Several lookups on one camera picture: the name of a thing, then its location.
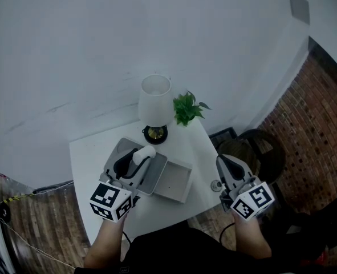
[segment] red brick wall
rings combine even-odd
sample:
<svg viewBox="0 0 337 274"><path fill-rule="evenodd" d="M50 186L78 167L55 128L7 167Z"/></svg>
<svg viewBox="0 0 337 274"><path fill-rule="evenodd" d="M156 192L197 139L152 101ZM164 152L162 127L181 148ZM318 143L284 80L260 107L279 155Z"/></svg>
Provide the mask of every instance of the red brick wall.
<svg viewBox="0 0 337 274"><path fill-rule="evenodd" d="M337 197L337 64L319 46L260 125L286 151L278 182L289 205L312 213ZM337 247L328 253L337 264Z"/></svg>

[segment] lamp base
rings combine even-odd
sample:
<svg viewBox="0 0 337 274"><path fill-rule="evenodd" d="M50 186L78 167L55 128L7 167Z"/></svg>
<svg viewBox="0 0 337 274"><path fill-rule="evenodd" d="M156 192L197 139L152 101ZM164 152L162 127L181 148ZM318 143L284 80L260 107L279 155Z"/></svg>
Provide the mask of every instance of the lamp base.
<svg viewBox="0 0 337 274"><path fill-rule="evenodd" d="M142 130L145 140L150 144L161 144L166 141L168 136L167 126L163 127L150 127L146 126Z"/></svg>

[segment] green plant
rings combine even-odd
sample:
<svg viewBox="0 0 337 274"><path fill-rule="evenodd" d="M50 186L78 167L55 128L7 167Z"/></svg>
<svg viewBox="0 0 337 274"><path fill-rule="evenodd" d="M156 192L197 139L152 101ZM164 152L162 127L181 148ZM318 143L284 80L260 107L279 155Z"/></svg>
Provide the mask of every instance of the green plant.
<svg viewBox="0 0 337 274"><path fill-rule="evenodd" d="M173 99L174 110L176 111L176 115L174 116L177 120L177 124L182 123L185 127L195 116L200 116L204 118L201 114L203 108L208 107L206 103L198 103L196 104L196 98L192 92L188 91L185 95L180 94L178 98Z"/></svg>

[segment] white side table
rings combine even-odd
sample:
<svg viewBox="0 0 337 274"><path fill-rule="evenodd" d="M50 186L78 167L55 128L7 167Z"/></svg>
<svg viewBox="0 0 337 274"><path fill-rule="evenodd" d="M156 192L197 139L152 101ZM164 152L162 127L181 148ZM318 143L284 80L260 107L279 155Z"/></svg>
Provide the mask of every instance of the white side table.
<svg viewBox="0 0 337 274"><path fill-rule="evenodd" d="M97 237L102 218L95 215L89 199L96 189L96 181L114 146L125 137L142 145L148 143L141 132L142 122L114 128L70 143L71 164L76 196L87 236L92 244ZM171 123L168 138L155 149L168 160L181 160L192 164L193 181L185 204L157 195L139 193L141 199L131 209L125 221L124 231L129 237L176 224L220 203L218 192L213 192L210 183L219 179L216 168L217 152L198 119L188 127Z"/></svg>

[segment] white table lamp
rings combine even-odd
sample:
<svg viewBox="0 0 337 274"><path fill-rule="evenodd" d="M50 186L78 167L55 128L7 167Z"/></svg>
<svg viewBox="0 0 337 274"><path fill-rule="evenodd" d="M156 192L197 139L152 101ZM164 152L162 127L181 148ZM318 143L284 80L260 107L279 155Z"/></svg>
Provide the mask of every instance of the white table lamp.
<svg viewBox="0 0 337 274"><path fill-rule="evenodd" d="M171 81L161 75L151 75L141 83L139 119L146 124L143 130L150 144L163 143L168 135L166 125L174 117Z"/></svg>

